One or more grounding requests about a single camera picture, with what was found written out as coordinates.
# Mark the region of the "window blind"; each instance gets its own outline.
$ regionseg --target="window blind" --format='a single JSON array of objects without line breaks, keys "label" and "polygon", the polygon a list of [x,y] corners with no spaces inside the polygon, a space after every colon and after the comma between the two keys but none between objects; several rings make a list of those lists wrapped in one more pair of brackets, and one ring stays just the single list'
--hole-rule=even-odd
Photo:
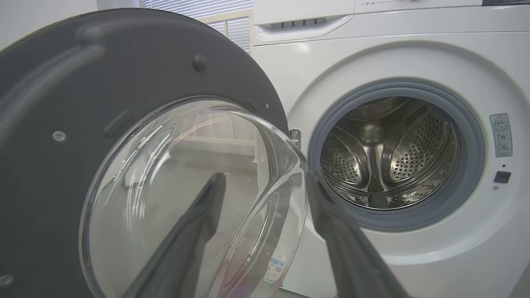
[{"label": "window blind", "polygon": [[141,8],[176,12],[199,19],[253,8],[254,0],[139,0],[139,4]]}]

